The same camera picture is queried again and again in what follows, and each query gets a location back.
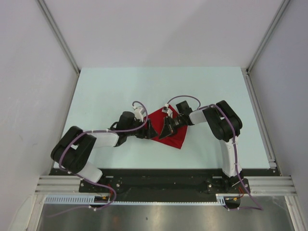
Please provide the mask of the red cloth napkin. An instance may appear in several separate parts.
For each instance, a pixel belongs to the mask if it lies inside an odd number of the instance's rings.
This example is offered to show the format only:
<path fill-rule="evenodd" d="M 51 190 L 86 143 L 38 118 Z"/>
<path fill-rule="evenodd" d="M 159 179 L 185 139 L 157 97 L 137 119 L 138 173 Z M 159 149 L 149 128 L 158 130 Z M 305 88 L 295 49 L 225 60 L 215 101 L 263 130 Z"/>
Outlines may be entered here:
<path fill-rule="evenodd" d="M 163 108 L 160 108 L 148 115 L 148 118 L 151 121 L 152 127 L 158 133 L 158 135 L 152 138 L 151 140 L 160 142 L 162 144 L 165 144 L 165 145 L 177 148 L 177 149 L 181 149 L 185 141 L 188 126 L 183 126 L 181 128 L 178 128 L 177 133 L 173 136 L 159 139 L 159 135 L 164 125 L 164 117 L 167 116 L 166 113 L 162 112 L 162 109 Z"/>

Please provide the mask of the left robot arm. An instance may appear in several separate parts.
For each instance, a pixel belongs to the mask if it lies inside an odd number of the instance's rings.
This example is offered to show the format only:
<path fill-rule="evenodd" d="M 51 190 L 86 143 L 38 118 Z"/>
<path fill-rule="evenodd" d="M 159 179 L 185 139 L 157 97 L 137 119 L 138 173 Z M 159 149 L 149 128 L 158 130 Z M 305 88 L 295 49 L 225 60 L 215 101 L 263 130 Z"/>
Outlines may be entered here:
<path fill-rule="evenodd" d="M 99 193 L 106 188 L 106 180 L 102 178 L 103 172 L 89 162 L 92 149 L 118 147 L 130 136 L 150 140 L 157 137 L 158 133 L 151 120 L 143 118 L 142 113 L 125 111 L 110 128 L 100 132 L 85 132 L 72 126 L 53 148 L 51 159 L 60 168 L 89 180 L 89 186 Z"/>

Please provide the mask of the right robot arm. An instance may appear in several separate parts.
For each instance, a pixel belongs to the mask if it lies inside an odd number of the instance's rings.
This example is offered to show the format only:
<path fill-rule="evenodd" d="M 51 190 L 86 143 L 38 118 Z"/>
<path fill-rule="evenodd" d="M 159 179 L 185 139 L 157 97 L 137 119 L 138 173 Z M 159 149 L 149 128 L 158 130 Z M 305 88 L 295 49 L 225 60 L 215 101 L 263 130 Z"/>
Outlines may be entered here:
<path fill-rule="evenodd" d="M 187 101 L 176 104 L 177 116 L 171 115 L 169 104 L 163 108 L 167 113 L 164 118 L 162 131 L 159 139 L 174 136 L 178 129 L 184 126 L 193 126 L 207 123 L 216 139 L 220 141 L 223 167 L 222 171 L 227 177 L 222 181 L 222 188 L 227 193 L 233 193 L 239 188 L 239 181 L 235 178 L 240 174 L 242 168 L 238 160 L 238 137 L 243 123 L 229 104 L 222 100 L 195 111 L 188 105 Z"/>

